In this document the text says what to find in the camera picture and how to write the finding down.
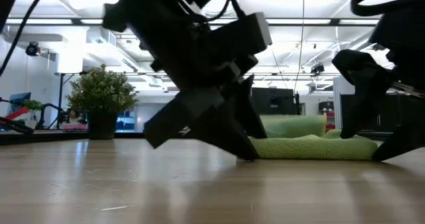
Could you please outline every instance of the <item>green fabric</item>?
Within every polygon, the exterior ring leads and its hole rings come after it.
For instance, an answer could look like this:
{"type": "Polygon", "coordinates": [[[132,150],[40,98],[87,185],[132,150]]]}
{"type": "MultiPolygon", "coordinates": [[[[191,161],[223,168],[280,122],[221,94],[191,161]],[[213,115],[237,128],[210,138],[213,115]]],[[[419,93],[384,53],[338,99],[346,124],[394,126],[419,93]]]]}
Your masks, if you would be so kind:
{"type": "Polygon", "coordinates": [[[269,138],[297,138],[307,135],[322,137],[326,132],[327,118],[316,116],[261,116],[269,138]]]}
{"type": "Polygon", "coordinates": [[[376,142],[354,136],[343,140],[340,130],[331,130],[322,138],[308,135],[299,138],[254,139],[252,143],[263,159],[302,160],[372,160],[376,142]]]}

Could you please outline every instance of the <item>white ceiling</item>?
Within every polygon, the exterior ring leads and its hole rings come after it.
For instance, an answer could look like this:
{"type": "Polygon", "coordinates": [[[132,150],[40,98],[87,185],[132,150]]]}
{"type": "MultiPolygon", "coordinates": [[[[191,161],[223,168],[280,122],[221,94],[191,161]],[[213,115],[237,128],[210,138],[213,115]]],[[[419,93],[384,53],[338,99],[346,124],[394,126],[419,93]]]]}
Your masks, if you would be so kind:
{"type": "MultiPolygon", "coordinates": [[[[239,0],[240,6],[247,12],[264,12],[267,18],[360,18],[350,12],[350,0],[239,0]]],[[[368,0],[365,3],[382,3],[388,0],[368,0]]],[[[17,0],[11,17],[23,17],[33,0],[17,0]]],[[[113,0],[41,0],[33,12],[33,17],[81,17],[101,18],[102,3],[113,0]]],[[[207,5],[207,13],[216,13],[221,9],[222,0],[213,0],[207,5]]],[[[57,29],[57,33],[66,33],[66,29],[57,29]]],[[[270,27],[273,45],[257,55],[259,64],[255,70],[260,72],[297,72],[300,64],[306,64],[322,53],[320,62],[325,64],[326,72],[336,72],[330,60],[332,52],[323,52],[335,44],[347,44],[361,38],[371,31],[371,27],[270,27]]],[[[146,51],[138,48],[138,41],[131,31],[118,35],[118,45],[134,60],[149,61],[152,58],[146,51]]]]}

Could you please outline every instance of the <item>ceiling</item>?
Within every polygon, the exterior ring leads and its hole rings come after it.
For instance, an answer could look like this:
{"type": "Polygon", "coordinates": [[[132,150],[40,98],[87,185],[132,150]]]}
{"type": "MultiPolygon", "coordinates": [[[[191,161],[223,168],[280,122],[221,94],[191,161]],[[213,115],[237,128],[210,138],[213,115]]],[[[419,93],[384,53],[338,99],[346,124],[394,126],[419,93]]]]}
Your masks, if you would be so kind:
{"type": "MultiPolygon", "coordinates": [[[[350,0],[239,0],[240,6],[246,13],[264,12],[268,19],[308,19],[308,18],[358,18],[350,12],[350,0]]],[[[365,4],[382,3],[388,0],[367,0],[365,4]]],[[[11,12],[11,17],[21,18],[24,16],[33,0],[17,0],[11,12]]],[[[116,2],[116,0],[41,0],[33,11],[32,17],[38,18],[102,18],[103,3],[116,2]]],[[[219,12],[224,0],[212,0],[205,8],[204,14],[214,15],[219,12]]],[[[230,7],[225,17],[234,17],[230,7]]],[[[266,77],[257,80],[257,86],[278,86],[293,88],[295,76],[289,75],[298,72],[310,72],[310,66],[323,63],[325,72],[335,74],[337,70],[331,64],[332,56],[339,49],[344,49],[353,42],[366,41],[367,34],[372,27],[289,27],[270,26],[273,45],[266,51],[257,54],[258,65],[253,72],[282,72],[286,81],[280,78],[266,77]]],[[[49,27],[49,30],[57,33],[66,33],[63,27],[49,27]]],[[[139,42],[131,31],[114,33],[117,37],[117,46],[136,62],[147,63],[153,59],[149,52],[139,49],[139,42]]],[[[321,81],[331,84],[329,77],[321,81]]],[[[308,89],[307,84],[312,80],[305,76],[297,84],[298,90],[308,89]]]]}

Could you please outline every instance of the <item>table surface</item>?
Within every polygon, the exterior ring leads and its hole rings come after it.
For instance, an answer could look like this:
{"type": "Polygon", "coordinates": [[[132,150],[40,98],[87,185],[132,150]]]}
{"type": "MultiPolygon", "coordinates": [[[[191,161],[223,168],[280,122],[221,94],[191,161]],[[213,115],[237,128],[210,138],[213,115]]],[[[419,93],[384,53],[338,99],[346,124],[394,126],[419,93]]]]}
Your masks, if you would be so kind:
{"type": "Polygon", "coordinates": [[[388,163],[259,160],[171,140],[0,147],[2,223],[425,223],[425,150],[388,163]]]}

